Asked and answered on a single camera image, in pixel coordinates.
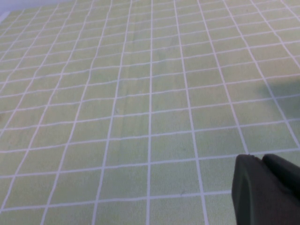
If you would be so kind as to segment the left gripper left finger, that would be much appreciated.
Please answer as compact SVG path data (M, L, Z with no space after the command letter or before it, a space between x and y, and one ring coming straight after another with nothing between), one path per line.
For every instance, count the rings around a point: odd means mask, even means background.
M300 200L262 161L238 155L232 180L232 202L239 225L298 225Z

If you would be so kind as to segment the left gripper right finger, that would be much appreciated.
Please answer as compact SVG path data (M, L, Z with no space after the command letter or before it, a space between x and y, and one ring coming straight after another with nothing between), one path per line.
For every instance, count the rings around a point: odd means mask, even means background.
M300 167L275 154L266 154L262 161L277 179L300 199Z

